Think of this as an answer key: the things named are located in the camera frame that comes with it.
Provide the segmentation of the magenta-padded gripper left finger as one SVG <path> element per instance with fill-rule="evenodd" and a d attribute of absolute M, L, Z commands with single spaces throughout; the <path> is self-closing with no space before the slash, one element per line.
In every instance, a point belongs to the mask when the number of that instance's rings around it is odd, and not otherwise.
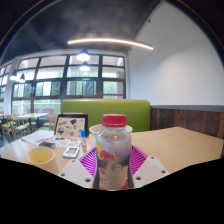
<path fill-rule="evenodd" d="M 96 170 L 96 149 L 91 149 L 79 159 L 71 159 L 58 174 L 76 185 L 91 188 Z"/>

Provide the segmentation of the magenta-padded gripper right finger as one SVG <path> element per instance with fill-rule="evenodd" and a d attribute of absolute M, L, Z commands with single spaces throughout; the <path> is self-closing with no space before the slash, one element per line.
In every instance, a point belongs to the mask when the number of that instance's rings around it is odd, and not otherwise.
<path fill-rule="evenodd" d="M 130 168 L 135 188 L 143 187 L 169 175 L 168 170 L 156 156 L 147 156 L 136 146 L 132 146 Z"/>

